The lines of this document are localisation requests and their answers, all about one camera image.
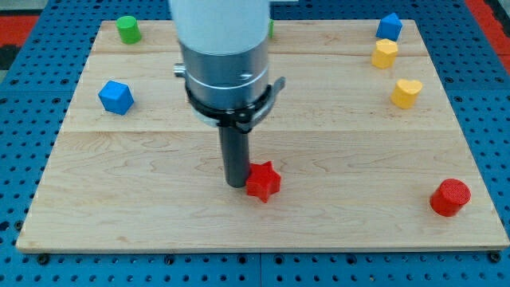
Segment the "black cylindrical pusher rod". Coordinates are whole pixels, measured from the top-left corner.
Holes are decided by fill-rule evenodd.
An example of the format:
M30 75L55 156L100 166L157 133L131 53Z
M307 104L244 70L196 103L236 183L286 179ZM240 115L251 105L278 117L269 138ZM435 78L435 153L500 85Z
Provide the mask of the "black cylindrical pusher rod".
M226 182L235 188L245 186L249 177L249 136L234 128L219 128Z

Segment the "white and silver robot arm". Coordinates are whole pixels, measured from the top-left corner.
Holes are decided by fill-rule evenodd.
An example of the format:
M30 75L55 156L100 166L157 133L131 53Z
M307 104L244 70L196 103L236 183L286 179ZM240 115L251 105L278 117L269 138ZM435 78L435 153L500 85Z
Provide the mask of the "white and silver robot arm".
M226 182L249 177L248 134L272 109L267 0L170 0L194 114L219 130Z

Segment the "green block behind arm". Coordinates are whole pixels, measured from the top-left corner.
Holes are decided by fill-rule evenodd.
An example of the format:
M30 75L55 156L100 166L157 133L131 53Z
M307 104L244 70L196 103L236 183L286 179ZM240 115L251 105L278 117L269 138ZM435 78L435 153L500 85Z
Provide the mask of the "green block behind arm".
M268 38L271 39L273 38L273 34L274 34L274 20L273 19L269 19L269 25L268 25Z

